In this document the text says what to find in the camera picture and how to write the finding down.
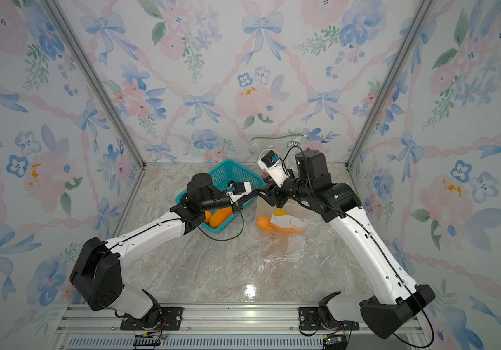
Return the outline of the clear zip-top bag green print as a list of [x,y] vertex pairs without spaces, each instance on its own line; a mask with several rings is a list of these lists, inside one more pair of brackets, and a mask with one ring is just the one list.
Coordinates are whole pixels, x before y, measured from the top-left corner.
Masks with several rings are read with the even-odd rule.
[[300,149],[305,150],[309,138],[304,134],[288,134],[283,136],[258,136],[251,140],[250,154],[260,160],[266,153],[277,153],[288,169],[298,175],[295,155]]

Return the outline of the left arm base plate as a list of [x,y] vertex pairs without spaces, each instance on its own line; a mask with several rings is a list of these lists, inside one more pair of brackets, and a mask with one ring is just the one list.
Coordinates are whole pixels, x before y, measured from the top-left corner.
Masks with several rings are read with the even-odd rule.
[[129,314],[122,317],[120,330],[130,331],[178,331],[183,319],[184,308],[180,306],[165,306],[159,310],[151,309],[150,312],[136,319]]

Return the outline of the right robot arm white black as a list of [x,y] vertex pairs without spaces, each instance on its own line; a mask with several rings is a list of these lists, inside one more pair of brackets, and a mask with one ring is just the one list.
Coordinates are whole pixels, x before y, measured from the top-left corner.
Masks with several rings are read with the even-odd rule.
[[345,321],[362,322],[379,338],[387,339],[435,299],[427,284],[419,284],[394,259],[372,228],[359,197],[345,183],[332,181],[326,158],[318,150],[299,151],[297,172],[269,151],[258,160],[272,184],[265,187],[266,201],[281,208],[289,199],[304,202],[344,240],[365,272],[371,297],[332,293],[319,301],[319,316],[328,328]]

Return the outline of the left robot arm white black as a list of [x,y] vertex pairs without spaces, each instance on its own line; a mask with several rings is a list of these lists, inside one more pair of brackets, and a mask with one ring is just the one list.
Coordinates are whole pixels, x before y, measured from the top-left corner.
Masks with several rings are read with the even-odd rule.
[[89,239],[69,281],[91,310],[113,309],[147,330],[158,328],[164,318],[159,302],[149,292],[125,283],[124,270],[158,246],[198,229],[207,211],[230,208],[237,212],[264,192],[265,186],[254,188],[249,182],[234,181],[220,190],[211,175],[198,173],[180,202],[152,223],[107,241]]

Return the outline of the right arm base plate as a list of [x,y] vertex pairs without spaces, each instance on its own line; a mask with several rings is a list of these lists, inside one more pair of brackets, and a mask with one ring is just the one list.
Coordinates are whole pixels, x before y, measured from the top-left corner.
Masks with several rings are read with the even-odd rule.
[[321,307],[299,307],[298,318],[301,331],[359,330],[358,322],[337,321],[329,312]]

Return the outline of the small yellow mango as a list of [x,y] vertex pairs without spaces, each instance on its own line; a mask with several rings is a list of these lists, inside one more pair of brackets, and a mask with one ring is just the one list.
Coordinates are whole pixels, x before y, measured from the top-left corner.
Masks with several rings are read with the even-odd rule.
[[284,211],[281,211],[281,210],[277,210],[277,211],[275,211],[274,215],[276,217],[282,217],[282,216],[287,216],[287,213],[285,213]]

